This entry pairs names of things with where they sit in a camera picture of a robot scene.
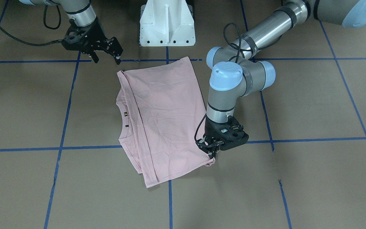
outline garment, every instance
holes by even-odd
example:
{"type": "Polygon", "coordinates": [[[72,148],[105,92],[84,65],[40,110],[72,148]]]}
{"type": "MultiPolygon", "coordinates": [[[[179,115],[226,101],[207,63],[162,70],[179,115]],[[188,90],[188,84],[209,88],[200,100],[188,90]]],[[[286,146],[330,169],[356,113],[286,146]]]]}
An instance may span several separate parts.
{"type": "Polygon", "coordinates": [[[214,163],[194,142],[205,108],[188,57],[117,75],[116,104],[123,122],[119,142],[147,188],[214,163]]]}

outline gray surface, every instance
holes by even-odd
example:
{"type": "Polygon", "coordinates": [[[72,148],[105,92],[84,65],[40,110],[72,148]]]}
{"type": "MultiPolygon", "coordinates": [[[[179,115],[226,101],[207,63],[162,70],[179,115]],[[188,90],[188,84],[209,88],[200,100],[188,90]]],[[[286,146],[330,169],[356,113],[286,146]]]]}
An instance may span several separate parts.
{"type": "MultiPolygon", "coordinates": [[[[0,0],[0,14],[4,3],[0,0]]],[[[164,47],[138,46],[144,3],[93,2],[106,35],[116,36],[124,48],[122,59],[166,58],[164,47]]],[[[280,5],[279,0],[243,3],[248,28],[280,5]]],[[[42,6],[11,0],[2,25],[27,41],[62,38],[68,28],[64,12],[57,31],[43,27],[42,13],[42,6]]],[[[169,58],[204,59],[192,65],[206,103],[211,74],[207,52],[226,46],[222,29],[227,23],[237,23],[242,32],[245,24],[239,1],[197,1],[194,14],[196,45],[170,47],[169,58]]],[[[56,20],[50,8],[48,24],[56,20]]],[[[323,26],[337,58],[366,57],[366,26],[323,26]]],[[[234,28],[228,38],[236,38],[234,28]]],[[[252,144],[221,152],[215,165],[172,181],[169,195],[168,183],[147,190],[121,148],[72,148],[118,145],[122,123],[115,105],[120,87],[116,72],[166,64],[130,61],[117,66],[110,56],[98,56],[98,64],[79,64],[63,141],[70,148],[61,151],[48,229],[163,229],[170,228],[170,216],[178,229],[289,228],[279,179],[293,229],[366,228],[366,135],[333,59],[271,61],[277,80],[263,91],[264,103],[254,93],[238,99],[235,108],[252,144]]],[[[320,23],[311,20],[256,58],[333,55],[320,23]]],[[[0,60],[63,59],[74,62],[0,63],[0,151],[6,151],[0,152],[0,228],[44,227],[77,60],[77,52],[61,45],[30,47],[0,32],[0,60]]],[[[366,129],[366,60],[338,62],[366,129]]]]}

